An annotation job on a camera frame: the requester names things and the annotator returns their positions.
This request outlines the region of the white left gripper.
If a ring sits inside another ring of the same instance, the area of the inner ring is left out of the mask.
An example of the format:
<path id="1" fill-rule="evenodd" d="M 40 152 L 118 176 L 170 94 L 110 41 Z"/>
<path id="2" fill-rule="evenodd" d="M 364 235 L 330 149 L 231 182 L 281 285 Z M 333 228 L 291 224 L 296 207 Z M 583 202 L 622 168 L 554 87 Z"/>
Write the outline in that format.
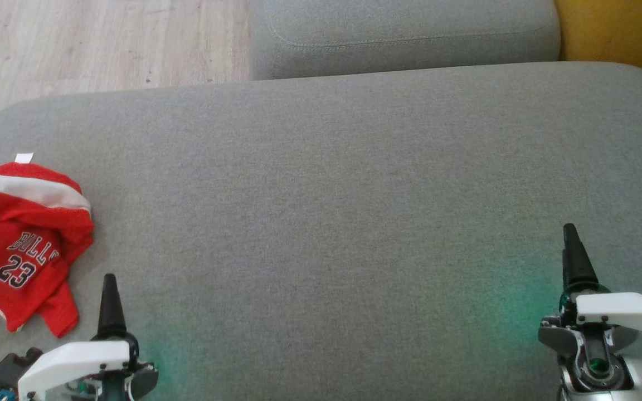
<path id="1" fill-rule="evenodd" d="M 46 400 L 56 391 L 72 400 L 141 400 L 158 385 L 154 363 L 140 362 L 127 332 L 114 274 L 104 276 L 98 335 L 41 355 L 18 380 L 20 400 Z"/>

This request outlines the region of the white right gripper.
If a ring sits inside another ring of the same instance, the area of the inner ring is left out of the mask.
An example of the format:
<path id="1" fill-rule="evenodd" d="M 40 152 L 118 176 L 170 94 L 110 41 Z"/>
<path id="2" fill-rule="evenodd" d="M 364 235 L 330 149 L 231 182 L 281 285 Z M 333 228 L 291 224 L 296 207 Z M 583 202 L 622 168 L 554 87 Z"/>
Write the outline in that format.
<path id="1" fill-rule="evenodd" d="M 642 390 L 642 360 L 622 354 L 642 333 L 642 294 L 591 291 L 599 280 L 573 223 L 563 241 L 560 312 L 538 327 L 556 353 L 560 390 Z"/>

